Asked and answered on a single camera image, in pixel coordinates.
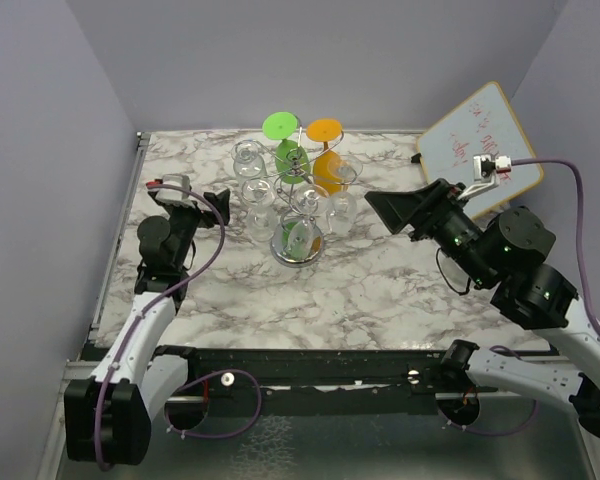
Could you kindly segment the clear wine glass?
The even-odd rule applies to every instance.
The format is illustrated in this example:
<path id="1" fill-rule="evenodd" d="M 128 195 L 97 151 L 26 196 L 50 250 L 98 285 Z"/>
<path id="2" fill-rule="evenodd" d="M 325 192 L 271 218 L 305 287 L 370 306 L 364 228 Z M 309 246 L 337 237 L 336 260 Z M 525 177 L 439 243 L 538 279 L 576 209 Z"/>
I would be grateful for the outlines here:
<path id="1" fill-rule="evenodd" d="M 358 180 L 362 170 L 362 163 L 352 156 L 339 156 L 328 164 L 328 173 L 332 177 L 330 185 L 337 188 L 330 194 L 331 204 L 327 214 L 329 228 L 334 234 L 348 234 L 355 223 L 357 200 L 349 188 Z"/>
<path id="2" fill-rule="evenodd" d="M 316 236 L 315 218 L 326 211 L 328 199 L 329 193 L 317 184 L 304 184 L 292 194 L 291 205 L 299 219 L 288 233 L 286 252 L 294 261 L 310 256 Z"/>
<path id="3" fill-rule="evenodd" d="M 231 150 L 234 174 L 239 182 L 266 175 L 266 166 L 259 144 L 251 140 L 236 143 Z"/>
<path id="4" fill-rule="evenodd" d="M 245 220 L 248 233 L 257 242 L 269 241 L 278 222 L 272 207 L 276 198 L 272 184 L 264 178 L 246 180 L 241 197 L 248 207 Z"/>

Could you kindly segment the orange plastic wine glass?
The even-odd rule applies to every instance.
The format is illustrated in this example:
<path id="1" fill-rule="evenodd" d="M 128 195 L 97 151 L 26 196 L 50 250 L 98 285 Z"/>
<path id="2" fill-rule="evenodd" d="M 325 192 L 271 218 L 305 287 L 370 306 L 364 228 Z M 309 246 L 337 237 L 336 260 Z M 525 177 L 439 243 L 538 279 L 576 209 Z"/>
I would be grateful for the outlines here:
<path id="1" fill-rule="evenodd" d="M 346 192 L 361 171 L 359 161 L 351 156 L 343 156 L 333 150 L 343 139 L 340 122 L 334 118 L 321 118 L 313 121 L 306 131 L 307 137 L 322 144 L 322 152 L 313 162 L 313 182 L 329 195 Z"/>

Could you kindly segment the green plastic wine glass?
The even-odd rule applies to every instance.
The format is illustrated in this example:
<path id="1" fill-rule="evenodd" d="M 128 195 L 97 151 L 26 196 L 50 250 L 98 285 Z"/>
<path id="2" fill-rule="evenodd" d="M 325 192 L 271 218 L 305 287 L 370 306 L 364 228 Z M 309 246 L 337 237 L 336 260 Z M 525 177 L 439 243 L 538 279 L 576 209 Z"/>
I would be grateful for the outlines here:
<path id="1" fill-rule="evenodd" d="M 278 142 L 274 158 L 280 181 L 287 185 L 304 182 L 310 165 L 306 150 L 300 145 L 302 124 L 298 117 L 291 112 L 274 112 L 262 123 L 262 133 Z"/>

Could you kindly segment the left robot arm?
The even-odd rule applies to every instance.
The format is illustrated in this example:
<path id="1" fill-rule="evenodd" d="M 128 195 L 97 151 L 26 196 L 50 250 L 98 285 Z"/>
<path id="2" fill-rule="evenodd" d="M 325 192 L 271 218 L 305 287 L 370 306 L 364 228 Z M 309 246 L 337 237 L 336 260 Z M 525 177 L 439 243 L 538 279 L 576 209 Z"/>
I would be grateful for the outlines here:
<path id="1" fill-rule="evenodd" d="M 180 356 L 157 355 L 190 282 L 185 260 L 195 251 L 200 228 L 224 230 L 230 222 L 230 192 L 199 195 L 188 187 L 155 180 L 147 185 L 165 216 L 145 218 L 137 230 L 141 262 L 134 297 L 122 330 L 103 359 L 64 392 L 66 449 L 74 461 L 94 462 L 103 471 L 137 465 L 145 457 L 152 422 L 168 398 L 194 392 L 201 371 Z"/>

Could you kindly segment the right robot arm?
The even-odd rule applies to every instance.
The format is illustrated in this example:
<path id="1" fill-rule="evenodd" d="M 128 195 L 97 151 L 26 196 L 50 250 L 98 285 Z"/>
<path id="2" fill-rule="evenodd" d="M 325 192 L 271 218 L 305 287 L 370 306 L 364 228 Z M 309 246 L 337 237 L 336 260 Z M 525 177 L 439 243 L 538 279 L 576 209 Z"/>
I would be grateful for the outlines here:
<path id="1" fill-rule="evenodd" d="M 551 404 L 577 417 L 600 439 L 600 333 L 587 319 L 585 298 L 546 258 L 554 234 L 525 207 L 510 208 L 481 229 L 464 212 L 464 186 L 438 179 L 412 192 L 370 191 L 364 198 L 392 234 L 412 228 L 413 242 L 431 239 L 507 320 L 568 358 L 571 369 L 499 356 L 455 340 L 439 367 L 441 383 L 471 384 Z"/>

